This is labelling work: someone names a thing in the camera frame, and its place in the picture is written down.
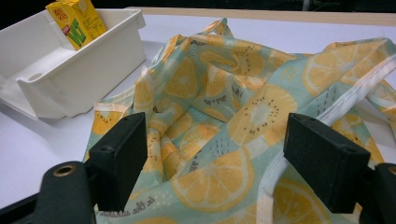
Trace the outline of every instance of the fabric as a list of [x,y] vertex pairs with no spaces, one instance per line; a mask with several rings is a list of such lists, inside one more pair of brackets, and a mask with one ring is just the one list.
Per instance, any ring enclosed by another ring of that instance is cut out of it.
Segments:
[[226,19],[174,36],[129,90],[95,104],[87,151],[124,116],[148,125],[125,211],[98,223],[357,223],[361,207],[332,214],[284,159],[287,118],[319,119],[383,162],[355,104],[367,98],[396,130],[395,53],[385,37],[285,53],[234,38]]

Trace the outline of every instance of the clamp jaw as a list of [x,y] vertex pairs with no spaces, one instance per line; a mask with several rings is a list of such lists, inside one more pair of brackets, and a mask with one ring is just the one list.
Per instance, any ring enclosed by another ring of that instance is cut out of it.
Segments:
[[293,113],[283,151],[332,213],[350,214],[359,203],[360,223],[396,220],[396,164],[381,163],[372,170],[366,149],[317,119]]
[[85,162],[50,168],[40,191],[0,210],[1,223],[96,223],[93,208],[123,211],[147,159],[144,113],[127,116],[89,151]]

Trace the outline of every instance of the table surface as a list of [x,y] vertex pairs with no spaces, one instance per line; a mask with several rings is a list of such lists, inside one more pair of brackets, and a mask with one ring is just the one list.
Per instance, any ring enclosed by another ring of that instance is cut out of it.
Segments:
[[[197,8],[142,8],[146,26],[139,30],[147,59],[108,96],[134,84],[159,48],[174,35],[193,35],[228,18],[235,37],[285,52],[319,52],[334,41],[385,36],[396,43],[396,15],[373,13],[286,12]],[[396,84],[396,74],[388,81]],[[384,150],[396,162],[396,143],[388,124],[367,109],[366,120]],[[42,175],[64,161],[81,161],[93,111],[73,118],[33,120],[0,103],[0,208],[39,191]]]
[[308,21],[396,26],[396,14],[358,12],[269,11],[214,8],[141,7],[144,14],[225,17],[267,21]]

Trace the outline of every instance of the white plastic tray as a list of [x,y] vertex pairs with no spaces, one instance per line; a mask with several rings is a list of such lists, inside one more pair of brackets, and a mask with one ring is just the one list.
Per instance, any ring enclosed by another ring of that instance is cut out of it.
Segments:
[[0,31],[0,100],[33,118],[90,110],[146,59],[140,9],[96,9],[107,32],[78,51],[47,10]]

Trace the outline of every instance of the juice box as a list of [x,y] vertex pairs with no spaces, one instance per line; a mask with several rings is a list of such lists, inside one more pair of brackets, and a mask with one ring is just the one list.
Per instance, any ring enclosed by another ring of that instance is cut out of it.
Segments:
[[58,0],[48,4],[46,9],[75,50],[106,31],[91,0]]

